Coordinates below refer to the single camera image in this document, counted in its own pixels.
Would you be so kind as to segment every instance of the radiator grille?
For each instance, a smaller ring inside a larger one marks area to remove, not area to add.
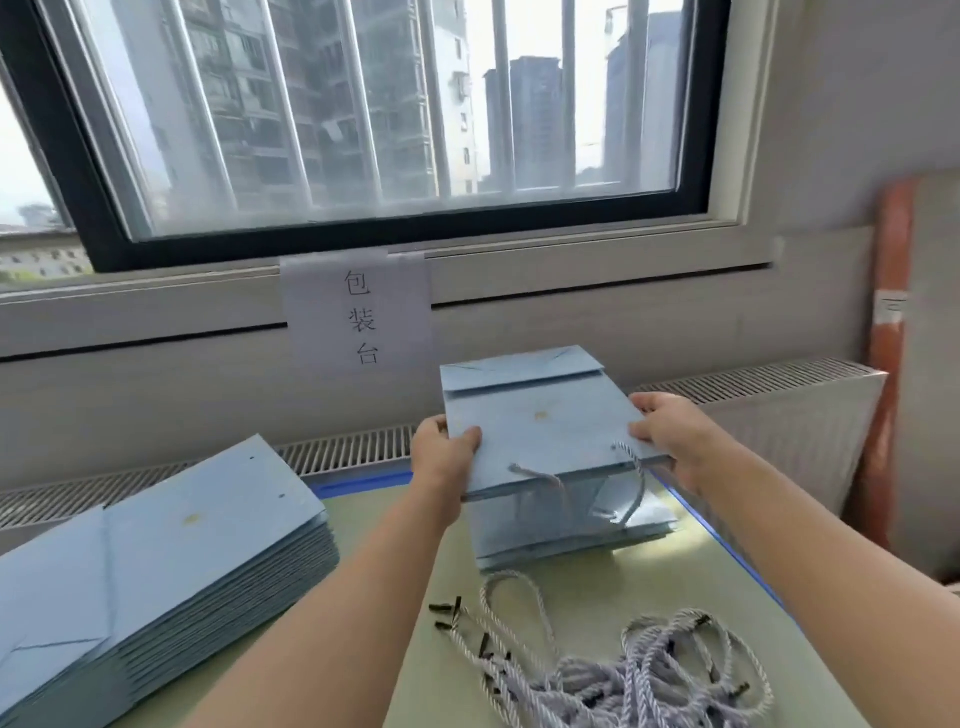
[[[669,392],[687,397],[697,404],[706,405],[877,375],[879,375],[878,372],[862,364],[839,359],[817,359],[734,369],[729,372],[689,376],[684,379],[670,379],[655,384],[644,384],[635,388],[634,391]]]
[[[834,512],[853,469],[885,375],[836,359],[788,362],[647,384],[637,391],[689,397],[740,442]],[[285,445],[277,453],[303,478],[410,456],[415,428],[400,425]],[[0,553],[87,508],[111,505],[196,461],[0,492]],[[723,534],[701,501],[694,505]],[[17,535],[4,539],[4,531]]]
[[[410,457],[411,425],[307,440],[276,452],[300,477],[336,473],[363,465]],[[147,470],[68,480],[35,488],[0,492],[0,529],[58,522],[97,504],[112,505],[173,477],[198,461]]]

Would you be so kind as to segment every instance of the stack of paper bags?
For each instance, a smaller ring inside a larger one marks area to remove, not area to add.
[[[450,434],[483,428],[464,497],[480,569],[671,532],[676,517],[648,470],[668,458],[630,438],[643,415],[583,349],[440,371]]]
[[[337,566],[326,510],[254,437],[0,558],[0,728],[103,728]]]

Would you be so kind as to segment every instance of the hand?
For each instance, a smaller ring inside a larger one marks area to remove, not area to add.
[[[686,489],[699,493],[696,473],[718,452],[736,442],[692,401],[663,392],[636,393],[630,401],[645,420],[630,424],[630,434],[653,442],[677,461],[674,474]]]
[[[417,428],[410,452],[414,471],[410,488],[440,507],[444,528],[460,518],[460,498],[467,489],[473,455],[482,440],[479,427],[471,427],[462,437],[451,440],[446,415],[424,420]]]

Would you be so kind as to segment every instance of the bag flap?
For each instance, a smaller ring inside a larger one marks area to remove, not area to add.
[[[603,365],[580,347],[563,347],[447,364],[440,378],[445,392],[466,392],[602,371]]]

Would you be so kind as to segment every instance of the white wall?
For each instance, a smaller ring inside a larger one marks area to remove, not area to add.
[[[798,0],[784,0],[795,6]],[[784,139],[783,231],[872,219],[879,187],[960,166],[960,4],[808,0]]]

